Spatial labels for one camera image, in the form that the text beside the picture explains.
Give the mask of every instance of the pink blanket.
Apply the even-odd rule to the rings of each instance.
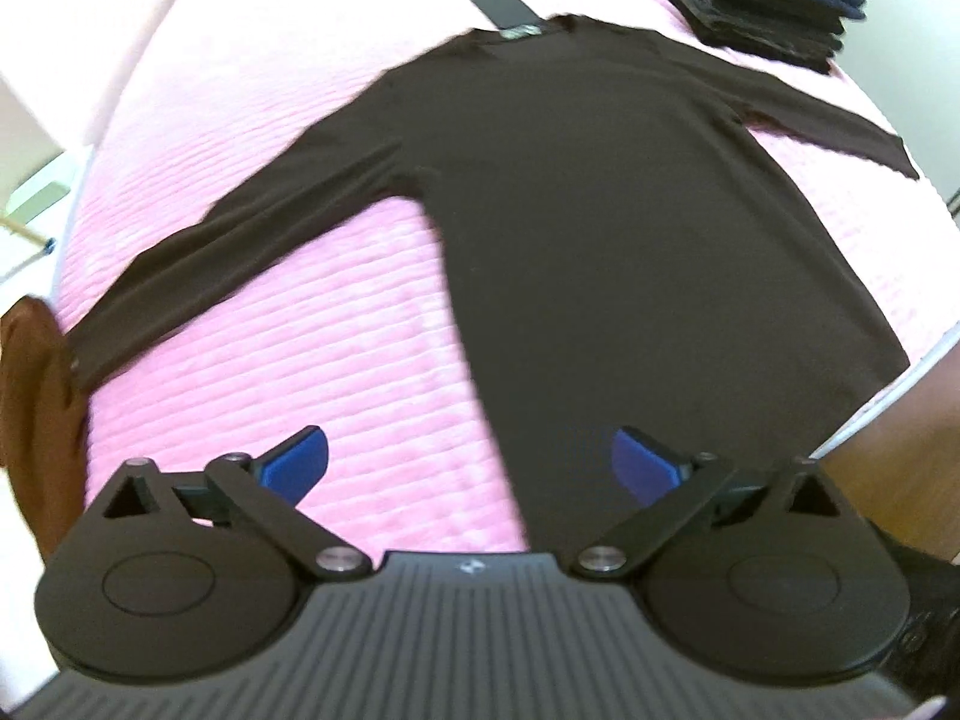
[[[697,45],[665,0],[525,0]],[[137,252],[195,223],[307,124],[484,17],[467,0],[177,0],[99,148],[67,247],[74,324]],[[739,64],[886,125],[843,74]],[[758,132],[875,295],[911,361],[960,319],[960,232],[925,180]],[[517,550],[523,533],[416,204],[382,202],[301,248],[93,396],[89,494],[123,459],[196,469],[305,424],[330,437],[301,509],[375,556]]]

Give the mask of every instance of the shirt sleeve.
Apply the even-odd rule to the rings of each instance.
[[[93,389],[285,254],[368,205],[414,194],[397,91],[387,73],[218,200],[203,219],[138,254],[67,334]]]
[[[654,38],[664,58],[706,84],[739,116],[771,119],[817,146],[864,157],[908,178],[920,178],[902,138],[862,116],[810,97],[771,74],[738,67],[662,35]]]

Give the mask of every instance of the silver screw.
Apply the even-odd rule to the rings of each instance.
[[[325,571],[355,571],[363,565],[363,553],[353,547],[328,547],[317,555],[317,565]]]
[[[580,552],[579,563],[587,571],[605,574],[627,565],[627,556],[617,547],[587,547]]]

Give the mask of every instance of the gray ribbed panel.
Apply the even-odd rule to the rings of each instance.
[[[268,650],[166,688],[62,674],[17,720],[865,720],[909,699],[880,676],[795,690],[743,685],[662,642],[625,589],[553,557],[393,555],[330,584]]]

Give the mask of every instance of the white wall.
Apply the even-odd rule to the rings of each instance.
[[[867,0],[838,62],[947,199],[960,189],[960,0]]]
[[[0,74],[65,149],[96,143],[172,0],[0,0]]]

